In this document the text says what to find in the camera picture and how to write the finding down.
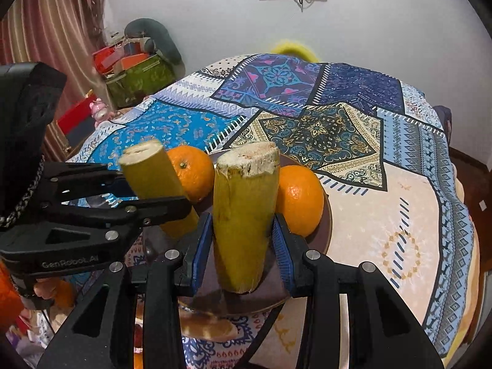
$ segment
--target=storage box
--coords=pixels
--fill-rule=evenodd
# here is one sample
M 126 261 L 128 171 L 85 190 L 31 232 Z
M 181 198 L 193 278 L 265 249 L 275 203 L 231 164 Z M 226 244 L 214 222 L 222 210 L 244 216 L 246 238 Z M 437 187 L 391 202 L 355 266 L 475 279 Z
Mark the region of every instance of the storage box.
M 135 66 L 143 61 L 145 61 L 149 57 L 148 54 L 135 54 L 127 57 L 123 57 L 120 59 L 115 66 L 113 67 L 113 73 L 118 75 L 119 73 L 126 71 L 127 69 Z
M 113 103 L 118 108 L 133 107 L 176 80 L 172 68 L 158 55 L 106 81 Z

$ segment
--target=white wall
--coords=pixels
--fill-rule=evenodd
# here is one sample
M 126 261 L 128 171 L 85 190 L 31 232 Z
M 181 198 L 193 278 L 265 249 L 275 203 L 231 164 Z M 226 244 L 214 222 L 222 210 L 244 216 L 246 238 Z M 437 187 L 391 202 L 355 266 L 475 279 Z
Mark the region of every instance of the white wall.
M 468 0 L 106 0 L 107 25 L 163 23 L 191 73 L 223 57 L 304 43 L 323 61 L 370 68 L 453 111 L 452 146 L 492 159 L 492 40 Z

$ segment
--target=sugarcane piece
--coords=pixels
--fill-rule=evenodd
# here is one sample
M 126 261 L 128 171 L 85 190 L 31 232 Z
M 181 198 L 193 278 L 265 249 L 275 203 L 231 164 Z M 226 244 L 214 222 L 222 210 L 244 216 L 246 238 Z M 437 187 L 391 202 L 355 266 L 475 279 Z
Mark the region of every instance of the sugarcane piece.
M 261 141 L 217 159 L 213 252 L 222 289 L 252 292 L 260 282 L 279 189 L 280 154 Z
M 178 175 L 159 140 L 149 140 L 123 151 L 118 163 L 135 195 L 140 199 L 186 195 Z M 161 225 L 173 239 L 195 230 L 198 214 L 192 208 L 189 215 Z

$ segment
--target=patterned tablecloth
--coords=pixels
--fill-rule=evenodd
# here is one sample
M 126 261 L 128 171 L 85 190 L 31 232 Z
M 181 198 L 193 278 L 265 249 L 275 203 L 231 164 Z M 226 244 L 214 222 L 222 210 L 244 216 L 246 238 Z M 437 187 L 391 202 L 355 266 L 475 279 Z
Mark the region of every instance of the patterned tablecloth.
M 187 144 L 208 153 L 274 141 L 283 154 L 311 168 L 329 195 L 328 255 L 348 265 L 375 263 L 441 357 L 447 360 L 456 349 L 476 303 L 470 285 L 478 245 L 467 208 L 456 196 L 441 124 L 422 92 L 343 63 L 237 56 L 102 123 L 73 161 L 117 169 L 124 148 L 150 138 L 168 149 Z M 128 264 L 142 261 L 138 243 Z M 340 367 L 347 367 L 346 302 L 342 306 Z M 241 358 L 294 368 L 305 309 L 306 300 L 296 299 L 232 318 L 239 336 L 225 343 L 183 337 L 186 363 L 197 369 L 232 367 Z

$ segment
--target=green box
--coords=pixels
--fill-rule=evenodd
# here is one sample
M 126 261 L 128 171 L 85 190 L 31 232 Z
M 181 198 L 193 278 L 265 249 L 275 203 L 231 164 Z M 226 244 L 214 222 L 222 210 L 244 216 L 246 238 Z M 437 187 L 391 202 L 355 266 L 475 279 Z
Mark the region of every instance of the green box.
M 158 55 L 128 68 L 123 73 L 106 81 L 115 108 L 134 107 L 151 94 L 175 82 L 169 64 Z

